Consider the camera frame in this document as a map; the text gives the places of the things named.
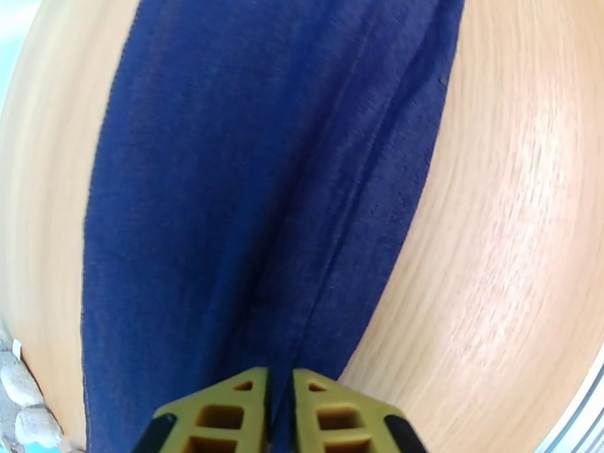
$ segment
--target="wooden table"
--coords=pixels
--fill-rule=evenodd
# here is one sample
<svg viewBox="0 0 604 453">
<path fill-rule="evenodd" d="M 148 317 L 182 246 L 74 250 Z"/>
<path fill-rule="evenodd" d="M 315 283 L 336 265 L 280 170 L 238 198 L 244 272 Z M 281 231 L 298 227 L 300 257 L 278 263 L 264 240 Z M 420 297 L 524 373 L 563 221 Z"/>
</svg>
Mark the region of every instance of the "wooden table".
<svg viewBox="0 0 604 453">
<path fill-rule="evenodd" d="M 82 220 L 139 0 L 44 0 L 0 119 L 0 307 L 85 440 Z M 530 452 L 604 342 L 604 0 L 467 0 L 418 212 L 342 380 L 432 451 Z"/>
</svg>

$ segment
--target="navy blue cloth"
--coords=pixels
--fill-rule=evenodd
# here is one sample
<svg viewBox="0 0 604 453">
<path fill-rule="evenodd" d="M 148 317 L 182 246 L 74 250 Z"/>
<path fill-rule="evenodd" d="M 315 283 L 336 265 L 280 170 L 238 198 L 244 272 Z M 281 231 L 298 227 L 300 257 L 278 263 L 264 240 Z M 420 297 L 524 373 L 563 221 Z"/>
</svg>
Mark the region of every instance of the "navy blue cloth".
<svg viewBox="0 0 604 453">
<path fill-rule="evenodd" d="M 89 453 L 273 369 L 337 378 L 418 204 L 463 0 L 141 0 L 85 221 Z"/>
</svg>

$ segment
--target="wood grain surface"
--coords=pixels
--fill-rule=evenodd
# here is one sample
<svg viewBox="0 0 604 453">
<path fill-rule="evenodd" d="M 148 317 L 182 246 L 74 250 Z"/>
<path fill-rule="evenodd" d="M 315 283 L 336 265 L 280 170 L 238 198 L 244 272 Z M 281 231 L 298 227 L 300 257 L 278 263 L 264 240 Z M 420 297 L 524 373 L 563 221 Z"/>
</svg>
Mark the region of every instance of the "wood grain surface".
<svg viewBox="0 0 604 453">
<path fill-rule="evenodd" d="M 82 221 L 138 0 L 45 0 L 0 119 L 0 307 L 84 442 Z M 467 0 L 427 185 L 342 380 L 431 451 L 530 452 L 604 341 L 604 0 Z"/>
</svg>

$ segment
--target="blue fabric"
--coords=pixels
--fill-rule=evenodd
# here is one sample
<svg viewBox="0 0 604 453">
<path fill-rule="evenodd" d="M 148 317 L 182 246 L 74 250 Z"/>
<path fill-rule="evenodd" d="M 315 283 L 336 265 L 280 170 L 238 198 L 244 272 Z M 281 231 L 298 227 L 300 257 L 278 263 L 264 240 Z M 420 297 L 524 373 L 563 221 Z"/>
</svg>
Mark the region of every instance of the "blue fabric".
<svg viewBox="0 0 604 453">
<path fill-rule="evenodd" d="M 428 171 L 463 0 L 142 0 L 85 222 L 89 453 L 273 369 L 337 378 Z"/>
</svg>

